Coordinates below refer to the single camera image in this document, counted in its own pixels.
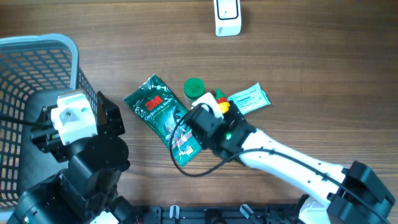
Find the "green 3M gloves packet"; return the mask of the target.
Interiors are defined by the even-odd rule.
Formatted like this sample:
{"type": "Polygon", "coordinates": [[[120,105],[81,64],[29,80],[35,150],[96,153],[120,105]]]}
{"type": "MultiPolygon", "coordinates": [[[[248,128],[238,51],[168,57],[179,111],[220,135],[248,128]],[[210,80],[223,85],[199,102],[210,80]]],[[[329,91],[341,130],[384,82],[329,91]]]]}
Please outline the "green 3M gloves packet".
{"type": "Polygon", "coordinates": [[[202,148],[181,118],[187,108],[157,75],[124,98],[125,104],[160,137],[178,165],[184,166],[202,148]]]}

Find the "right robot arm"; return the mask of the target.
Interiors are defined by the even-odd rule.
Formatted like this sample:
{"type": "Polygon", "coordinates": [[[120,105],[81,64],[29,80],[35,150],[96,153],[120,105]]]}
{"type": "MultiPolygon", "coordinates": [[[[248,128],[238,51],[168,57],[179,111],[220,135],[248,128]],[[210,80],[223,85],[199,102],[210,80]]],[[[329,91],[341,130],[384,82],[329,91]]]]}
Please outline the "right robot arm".
{"type": "Polygon", "coordinates": [[[396,200],[376,173],[354,161],[349,168],[285,146],[249,124],[237,108],[222,117],[200,103],[184,117],[206,148],[225,162],[270,173],[305,192],[301,223],[387,223],[396,200]]]}

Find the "red sauce bottle yellow label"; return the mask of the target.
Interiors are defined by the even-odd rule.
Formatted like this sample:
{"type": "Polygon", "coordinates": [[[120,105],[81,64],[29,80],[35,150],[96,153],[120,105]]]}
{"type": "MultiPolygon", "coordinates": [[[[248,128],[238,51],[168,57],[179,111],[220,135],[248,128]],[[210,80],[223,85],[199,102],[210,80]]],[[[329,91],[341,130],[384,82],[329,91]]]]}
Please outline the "red sauce bottle yellow label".
{"type": "Polygon", "coordinates": [[[223,114],[229,111],[230,103],[226,95],[219,89],[216,89],[215,100],[223,114]]]}

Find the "teal wet wipes packet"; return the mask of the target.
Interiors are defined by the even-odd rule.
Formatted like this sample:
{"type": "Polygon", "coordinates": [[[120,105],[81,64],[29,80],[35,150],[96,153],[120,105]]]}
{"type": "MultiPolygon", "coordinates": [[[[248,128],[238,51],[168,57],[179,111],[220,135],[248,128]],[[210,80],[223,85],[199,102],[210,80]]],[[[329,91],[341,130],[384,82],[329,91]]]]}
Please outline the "teal wet wipes packet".
{"type": "Polygon", "coordinates": [[[271,105],[265,91],[259,83],[228,97],[240,110],[241,114],[248,114],[264,106],[271,105]]]}

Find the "green lid jar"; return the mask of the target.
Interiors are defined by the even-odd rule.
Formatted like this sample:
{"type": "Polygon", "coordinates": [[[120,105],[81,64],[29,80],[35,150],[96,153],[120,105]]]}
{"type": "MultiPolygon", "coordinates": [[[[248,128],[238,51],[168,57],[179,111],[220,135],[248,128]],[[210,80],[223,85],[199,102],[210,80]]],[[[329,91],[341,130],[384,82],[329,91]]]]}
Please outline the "green lid jar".
{"type": "Polygon", "coordinates": [[[196,77],[189,78],[183,85],[183,93],[186,102],[192,105],[206,93],[205,83],[203,80],[196,77]]]}

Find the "grey plastic mesh basket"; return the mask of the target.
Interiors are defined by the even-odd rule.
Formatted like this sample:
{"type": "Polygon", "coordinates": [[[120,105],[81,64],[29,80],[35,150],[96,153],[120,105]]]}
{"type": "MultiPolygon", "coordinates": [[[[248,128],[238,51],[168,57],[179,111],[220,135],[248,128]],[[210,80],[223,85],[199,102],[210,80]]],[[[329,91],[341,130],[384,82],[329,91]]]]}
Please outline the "grey plastic mesh basket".
{"type": "MultiPolygon", "coordinates": [[[[96,92],[79,67],[78,47],[62,34],[1,39],[1,114],[35,121],[58,95],[85,89],[97,110],[96,92]]],[[[7,221],[27,189],[67,167],[30,141],[30,126],[1,121],[1,220],[7,221]]]]}

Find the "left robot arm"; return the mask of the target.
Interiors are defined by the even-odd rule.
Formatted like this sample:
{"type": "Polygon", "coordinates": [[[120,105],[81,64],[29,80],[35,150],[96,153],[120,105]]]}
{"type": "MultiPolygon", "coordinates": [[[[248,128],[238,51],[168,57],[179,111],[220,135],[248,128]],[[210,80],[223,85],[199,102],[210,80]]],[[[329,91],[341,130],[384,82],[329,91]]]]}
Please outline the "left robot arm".
{"type": "Polygon", "coordinates": [[[97,93],[105,122],[98,124],[87,94],[73,90],[42,108],[31,126],[30,140],[67,168],[26,190],[8,223],[138,223],[131,204],[118,195],[126,171],[127,144],[119,107],[97,93]]]}

